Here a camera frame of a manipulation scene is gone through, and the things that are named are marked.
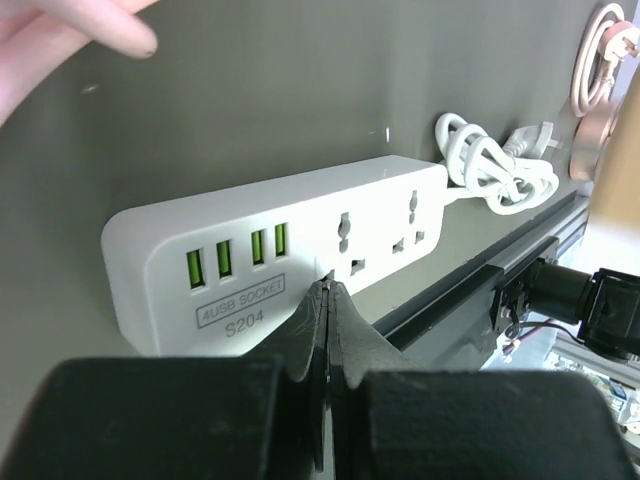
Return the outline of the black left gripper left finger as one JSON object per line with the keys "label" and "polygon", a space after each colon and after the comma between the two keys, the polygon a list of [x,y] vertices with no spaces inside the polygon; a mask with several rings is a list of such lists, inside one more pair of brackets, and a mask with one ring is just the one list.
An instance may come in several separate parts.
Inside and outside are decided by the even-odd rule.
{"label": "black left gripper left finger", "polygon": [[19,426],[23,479],[311,479],[324,466],[328,287],[239,357],[82,358]]}

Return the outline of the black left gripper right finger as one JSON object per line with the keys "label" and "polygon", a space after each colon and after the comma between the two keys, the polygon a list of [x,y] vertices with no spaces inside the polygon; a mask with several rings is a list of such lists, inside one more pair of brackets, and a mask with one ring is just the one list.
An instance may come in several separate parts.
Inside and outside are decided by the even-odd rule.
{"label": "black left gripper right finger", "polygon": [[334,472],[339,479],[627,479],[604,398],[560,371],[430,372],[329,288]]}

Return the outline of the pink round socket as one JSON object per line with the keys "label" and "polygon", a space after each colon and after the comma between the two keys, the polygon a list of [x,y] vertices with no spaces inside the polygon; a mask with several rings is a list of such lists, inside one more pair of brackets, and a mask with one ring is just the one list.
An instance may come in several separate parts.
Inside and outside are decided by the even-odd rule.
{"label": "pink round socket", "polygon": [[614,126],[615,113],[609,109],[593,110],[582,118],[575,132],[569,162],[569,176],[573,180],[595,180]]}

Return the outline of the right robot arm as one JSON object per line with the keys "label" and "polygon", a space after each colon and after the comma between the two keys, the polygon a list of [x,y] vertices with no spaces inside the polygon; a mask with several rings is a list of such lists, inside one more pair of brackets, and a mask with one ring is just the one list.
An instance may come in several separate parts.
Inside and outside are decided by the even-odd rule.
{"label": "right robot arm", "polygon": [[491,318],[510,340],[525,329],[578,326],[573,339],[591,352],[618,363],[639,359],[639,278],[631,274],[587,274],[538,258],[501,280]]}

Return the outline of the bare human hand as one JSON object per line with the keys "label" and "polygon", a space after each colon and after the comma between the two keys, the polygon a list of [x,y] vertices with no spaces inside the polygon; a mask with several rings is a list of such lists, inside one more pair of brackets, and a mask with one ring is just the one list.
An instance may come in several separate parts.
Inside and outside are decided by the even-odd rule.
{"label": "bare human hand", "polygon": [[56,68],[95,41],[134,59],[158,48],[154,30],[137,13],[150,1],[3,1],[1,3],[1,122]]}

